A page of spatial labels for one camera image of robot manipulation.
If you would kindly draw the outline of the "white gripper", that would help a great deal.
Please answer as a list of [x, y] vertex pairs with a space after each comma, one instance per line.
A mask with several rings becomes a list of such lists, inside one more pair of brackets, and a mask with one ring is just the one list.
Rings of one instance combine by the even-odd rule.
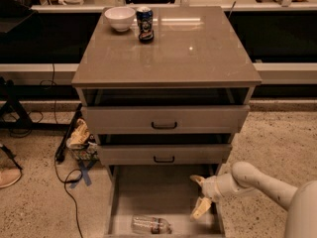
[[190, 214], [191, 220], [197, 220], [205, 214], [210, 209], [212, 201], [218, 202], [223, 197], [237, 194], [244, 190], [244, 188], [234, 180], [231, 174], [213, 176], [210, 178], [192, 175], [190, 179], [201, 186], [202, 193], [206, 196], [197, 199], [195, 207]]

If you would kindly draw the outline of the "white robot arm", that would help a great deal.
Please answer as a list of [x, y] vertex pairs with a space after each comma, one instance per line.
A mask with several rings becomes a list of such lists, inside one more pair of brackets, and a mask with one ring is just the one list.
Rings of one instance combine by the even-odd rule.
[[201, 187], [190, 215], [199, 219], [221, 198], [257, 189], [287, 211], [284, 238], [317, 238], [317, 181], [295, 187], [270, 177], [247, 162], [236, 162], [227, 174], [204, 178], [192, 175], [191, 180]]

